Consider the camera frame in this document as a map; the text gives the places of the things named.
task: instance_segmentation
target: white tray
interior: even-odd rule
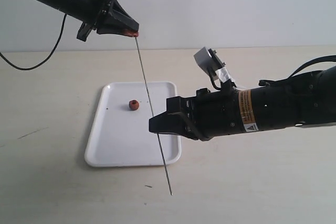
[[[166,99],[177,95],[171,82],[148,83],[154,115],[166,110]],[[129,109],[129,101],[138,100],[140,108]],[[142,82],[115,82],[104,87],[89,142],[86,162],[93,167],[163,165],[157,136],[149,132],[152,117]],[[166,163],[181,157],[181,138],[160,135]]]

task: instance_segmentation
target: metal rod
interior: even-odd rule
[[[153,105],[152,105],[151,97],[149,95],[149,89],[148,89],[147,79],[146,79],[145,71],[144,71],[144,68],[143,68],[143,63],[142,63],[142,58],[141,58],[140,48],[139,48],[139,43],[138,43],[137,38],[135,38],[135,43],[137,44],[137,49],[138,49],[138,54],[139,54],[139,59],[140,59],[140,64],[141,64],[141,70],[142,70],[143,80],[144,80],[145,86],[146,86],[146,91],[147,91],[147,95],[148,95],[149,105],[151,107],[152,116],[154,116]],[[166,172],[166,177],[167,177],[167,182],[168,182],[168,186],[169,186],[170,195],[173,195],[172,187],[171,187],[170,179],[169,179],[169,173],[168,173],[168,169],[167,169],[167,164],[166,164],[166,160],[164,158],[163,148],[162,148],[162,144],[161,144],[161,140],[160,140],[159,134],[157,134],[157,139],[158,139],[159,146],[160,146],[162,161],[163,161],[163,165],[164,165],[164,170]]]

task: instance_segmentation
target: white wall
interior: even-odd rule
[[[335,44],[335,0],[119,0],[145,49]],[[35,0],[0,0],[0,50],[49,51],[62,14]],[[69,18],[59,50],[134,49],[120,36],[76,39]]]

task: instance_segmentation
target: black wire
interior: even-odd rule
[[[64,31],[64,26],[65,26],[65,20],[67,18],[67,15],[64,14],[64,18],[63,18],[63,22],[62,22],[62,27],[61,27],[61,32],[59,34],[59,37],[57,39],[57,42],[54,46],[54,48],[52,49],[51,53],[49,54],[49,56],[42,62],[40,62],[39,64],[37,64],[36,66],[33,66],[31,68],[21,68],[21,67],[18,67],[16,65],[14,65],[13,63],[11,63],[1,52],[0,52],[0,57],[6,61],[10,66],[12,66],[13,68],[17,69],[17,70],[21,70],[21,71],[30,71],[30,70],[33,70],[33,69],[36,69],[40,66],[42,66],[44,63],[46,63],[54,54],[54,52],[56,51],[56,48],[58,47],[58,44],[59,42],[61,41],[61,38],[62,38],[62,35],[63,35],[63,31]]]
[[[321,63],[321,62],[336,62],[336,55],[329,55],[329,56],[323,56],[323,57],[319,57],[313,60],[310,60],[308,62],[306,62],[305,64],[303,64],[301,67],[299,67],[297,70],[294,71],[294,73],[292,73],[289,78],[291,78],[292,76],[294,76],[296,73],[300,72],[301,70],[317,64],[317,63]]]
[[[217,87],[217,85],[215,83],[215,80],[214,80],[214,77],[212,76],[209,69],[208,69],[208,75],[210,76],[210,81],[211,81],[212,87],[214,87],[214,89],[216,89],[216,90],[222,90],[221,88]]]

